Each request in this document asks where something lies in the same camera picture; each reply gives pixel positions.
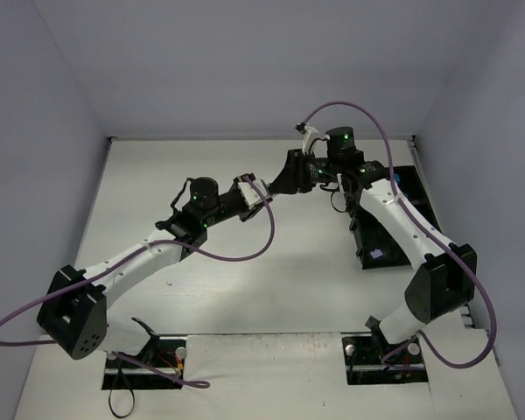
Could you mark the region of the purple square lego brick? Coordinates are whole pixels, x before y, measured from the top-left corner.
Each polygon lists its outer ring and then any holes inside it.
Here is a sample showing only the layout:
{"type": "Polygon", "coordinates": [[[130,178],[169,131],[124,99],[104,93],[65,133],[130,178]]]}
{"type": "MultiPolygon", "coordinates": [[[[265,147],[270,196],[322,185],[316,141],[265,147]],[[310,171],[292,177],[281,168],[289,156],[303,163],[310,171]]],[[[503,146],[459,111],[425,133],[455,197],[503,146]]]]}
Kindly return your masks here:
{"type": "Polygon", "coordinates": [[[379,249],[379,248],[376,248],[374,250],[372,250],[370,253],[369,253],[370,257],[373,258],[374,260],[377,260],[377,259],[381,259],[384,257],[384,254],[383,252],[379,249]]]}

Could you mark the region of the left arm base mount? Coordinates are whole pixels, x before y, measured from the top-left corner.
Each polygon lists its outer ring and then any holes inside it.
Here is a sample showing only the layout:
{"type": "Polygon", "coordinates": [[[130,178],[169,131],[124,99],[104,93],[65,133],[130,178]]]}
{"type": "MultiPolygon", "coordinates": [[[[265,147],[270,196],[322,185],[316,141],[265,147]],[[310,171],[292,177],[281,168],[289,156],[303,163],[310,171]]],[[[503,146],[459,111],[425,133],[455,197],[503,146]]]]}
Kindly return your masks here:
{"type": "MultiPolygon", "coordinates": [[[[183,380],[187,353],[186,338],[161,335],[139,318],[132,318],[132,322],[139,328],[139,332],[148,334],[149,340],[140,348],[137,355],[129,353],[126,355],[171,377],[183,380]]],[[[114,358],[105,361],[101,388],[103,390],[168,390],[182,389],[183,385],[126,360],[114,358]]]]}

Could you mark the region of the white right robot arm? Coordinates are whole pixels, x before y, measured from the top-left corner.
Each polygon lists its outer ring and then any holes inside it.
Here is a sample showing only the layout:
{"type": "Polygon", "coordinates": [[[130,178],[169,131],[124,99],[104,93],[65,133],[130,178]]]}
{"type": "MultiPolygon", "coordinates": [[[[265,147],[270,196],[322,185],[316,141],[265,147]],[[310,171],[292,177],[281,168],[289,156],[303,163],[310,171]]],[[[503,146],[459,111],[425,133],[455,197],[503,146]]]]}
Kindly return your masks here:
{"type": "Polygon", "coordinates": [[[381,251],[414,270],[400,306],[382,320],[369,321],[381,343],[398,345],[473,299],[475,251],[456,245],[429,223],[396,183],[393,168],[365,159],[352,128],[320,134],[300,123],[297,131],[304,137],[302,146],[289,151],[270,191],[308,193],[318,184],[336,183],[352,219],[362,267],[374,267],[371,253],[381,251]]]}

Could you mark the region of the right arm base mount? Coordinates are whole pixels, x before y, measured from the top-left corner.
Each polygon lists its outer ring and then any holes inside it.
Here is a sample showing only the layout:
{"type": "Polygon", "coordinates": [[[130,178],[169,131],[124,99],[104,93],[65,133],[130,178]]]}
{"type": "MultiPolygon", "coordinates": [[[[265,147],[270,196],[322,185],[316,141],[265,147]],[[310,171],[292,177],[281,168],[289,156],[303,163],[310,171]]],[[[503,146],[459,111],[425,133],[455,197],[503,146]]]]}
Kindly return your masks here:
{"type": "Polygon", "coordinates": [[[417,339],[405,344],[383,345],[370,333],[348,334],[341,345],[349,386],[427,383],[422,348],[417,339]]]}

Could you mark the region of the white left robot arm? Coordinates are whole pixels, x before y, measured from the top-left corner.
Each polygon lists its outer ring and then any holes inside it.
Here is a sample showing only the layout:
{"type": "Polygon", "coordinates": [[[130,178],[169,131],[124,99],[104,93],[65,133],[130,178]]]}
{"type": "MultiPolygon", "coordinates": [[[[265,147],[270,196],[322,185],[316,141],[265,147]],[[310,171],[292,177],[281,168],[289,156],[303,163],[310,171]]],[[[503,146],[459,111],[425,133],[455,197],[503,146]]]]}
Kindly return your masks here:
{"type": "Polygon", "coordinates": [[[210,227],[233,217],[246,221],[271,201],[264,181],[252,174],[235,178],[225,193],[207,177],[188,179],[184,189],[188,202],[138,244],[95,266],[67,265],[55,273],[37,323],[72,359],[97,350],[139,355],[153,347],[159,336],[152,328],[139,318],[111,318],[109,308],[156,272],[200,253],[210,227]]]}

